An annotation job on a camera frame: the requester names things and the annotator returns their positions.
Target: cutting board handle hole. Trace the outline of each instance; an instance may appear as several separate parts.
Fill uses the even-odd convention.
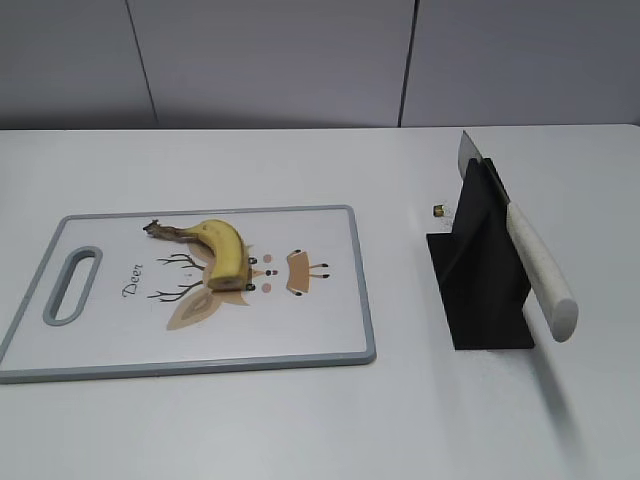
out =
[[[69,254],[44,309],[47,325],[60,327],[80,316],[102,260],[98,247],[81,247]]]

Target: deer ear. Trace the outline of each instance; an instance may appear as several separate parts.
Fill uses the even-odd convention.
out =
[[[211,263],[216,258],[211,249],[209,247],[205,247],[201,243],[189,242],[187,245],[191,254],[203,262]]]
[[[208,288],[198,290],[182,299],[167,324],[167,330],[178,330],[201,322],[213,315],[222,298],[212,295]]]
[[[221,298],[221,303],[230,303],[231,305],[240,305],[243,307],[248,307],[249,304],[242,297],[242,292],[219,292],[214,294],[215,297]]]

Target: wall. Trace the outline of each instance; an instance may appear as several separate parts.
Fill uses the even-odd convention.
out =
[[[640,2],[414,4],[0,0],[0,128],[640,121]]]
[[[422,1],[403,126],[640,121],[640,2]]]

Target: knife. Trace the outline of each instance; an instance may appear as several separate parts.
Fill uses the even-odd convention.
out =
[[[470,161],[483,162],[484,159],[471,137],[463,131],[458,149],[458,170],[463,180]],[[487,166],[504,194],[507,232],[529,277],[551,334],[556,341],[564,342],[571,337],[578,323],[578,304],[551,252],[522,210],[507,195],[490,160]]]

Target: knife stand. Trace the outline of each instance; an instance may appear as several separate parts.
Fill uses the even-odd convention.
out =
[[[531,284],[506,227],[490,159],[470,160],[451,233],[427,234],[456,350],[533,348],[522,314]]]

